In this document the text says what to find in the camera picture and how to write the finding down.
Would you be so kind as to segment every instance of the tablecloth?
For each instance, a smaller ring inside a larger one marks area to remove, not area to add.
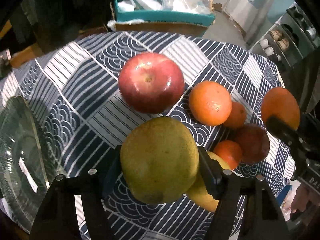
[[[183,96],[162,114],[137,113],[121,97],[118,77],[127,60],[142,52],[166,55],[181,68]],[[198,145],[213,149],[231,130],[206,126],[190,118],[188,95],[199,82],[223,85],[234,101],[245,106],[246,122],[262,127],[261,102],[265,93],[283,82],[276,65],[243,48],[175,33],[114,32],[76,40],[63,48],[15,69],[0,82],[2,107],[10,96],[22,95],[44,131],[55,160],[68,176],[91,168],[103,169],[110,153],[143,122],[161,115],[185,124]],[[255,165],[241,164],[239,176],[262,174],[277,195],[295,169],[288,147],[268,133],[270,152]],[[183,195],[174,203],[146,205],[133,198],[120,176],[113,194],[103,201],[118,239],[202,239],[213,216]],[[90,238],[81,198],[76,197],[78,223]],[[239,231],[244,197],[238,202],[232,234]]]

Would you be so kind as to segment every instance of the gray floor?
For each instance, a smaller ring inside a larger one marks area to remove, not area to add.
[[[208,28],[203,37],[214,41],[228,42],[246,49],[246,43],[241,32],[233,21],[229,20],[223,13],[217,11],[215,13],[215,23]]]

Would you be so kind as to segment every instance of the metal screw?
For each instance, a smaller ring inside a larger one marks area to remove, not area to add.
[[[94,174],[96,174],[97,173],[97,170],[96,169],[90,169],[90,170],[88,170],[88,174],[89,175],[94,175]]]
[[[63,180],[63,178],[64,178],[64,176],[62,174],[59,174],[56,176],[57,181]]]
[[[227,175],[227,176],[230,176],[232,174],[232,171],[231,170],[228,170],[228,169],[224,169],[223,170],[223,174]]]
[[[264,177],[261,174],[257,175],[256,178],[259,181],[263,181],[264,180]]]

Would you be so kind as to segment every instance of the blue and white tablecloth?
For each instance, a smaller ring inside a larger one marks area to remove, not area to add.
[[[152,51],[166,55],[183,71],[185,91],[179,102],[162,114],[141,114],[130,109],[118,89],[122,66],[136,54]],[[43,129],[49,148],[68,176],[91,168],[103,169],[110,152],[143,122],[161,115],[183,122],[198,145],[212,149],[228,138],[223,126],[205,126],[189,116],[188,95],[199,82],[222,84],[247,111],[247,122],[264,126],[261,102],[282,80],[274,63],[241,47],[173,33],[115,32],[74,41],[15,69],[0,82],[1,104],[22,95]],[[262,174],[277,195],[295,169],[286,145],[268,134],[270,152],[253,166],[241,164],[235,172]],[[89,238],[81,198],[76,198],[78,223]],[[129,192],[122,176],[104,200],[105,211],[118,239],[202,239],[213,213],[185,195],[174,203],[144,205]],[[239,231],[244,197],[239,198],[232,234]]]

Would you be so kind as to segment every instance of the white sticker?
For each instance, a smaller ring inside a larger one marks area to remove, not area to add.
[[[22,158],[20,157],[19,159],[19,166],[22,170],[22,172],[27,176],[27,180],[29,181],[29,184],[31,186],[31,188],[33,189],[33,191],[35,193],[37,193],[38,190],[38,185],[36,184],[36,182],[34,181],[34,179],[31,177],[26,165],[24,164],[24,161],[22,160]]]

